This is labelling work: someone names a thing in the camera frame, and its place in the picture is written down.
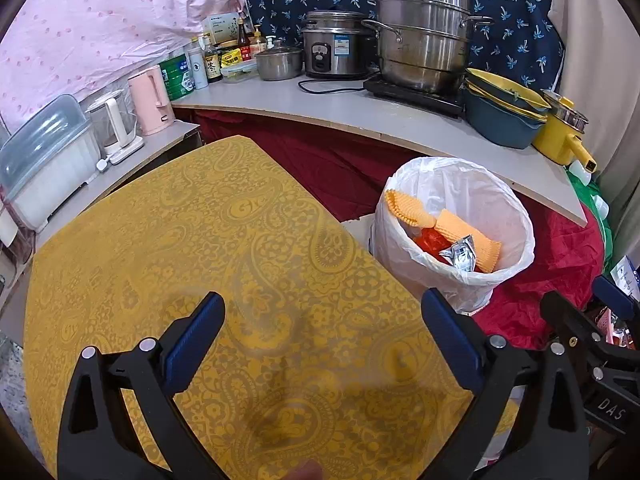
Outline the person's hand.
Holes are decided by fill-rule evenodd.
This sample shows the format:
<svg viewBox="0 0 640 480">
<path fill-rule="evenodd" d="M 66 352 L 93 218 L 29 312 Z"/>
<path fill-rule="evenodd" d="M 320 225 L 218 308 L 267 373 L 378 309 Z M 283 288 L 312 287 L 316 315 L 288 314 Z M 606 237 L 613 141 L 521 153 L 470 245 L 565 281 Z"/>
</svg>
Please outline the person's hand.
<svg viewBox="0 0 640 480">
<path fill-rule="evenodd" d="M 323 480 L 324 472 L 322 466 L 315 460 L 307 460 L 291 469 L 283 480 Z"/>
</svg>

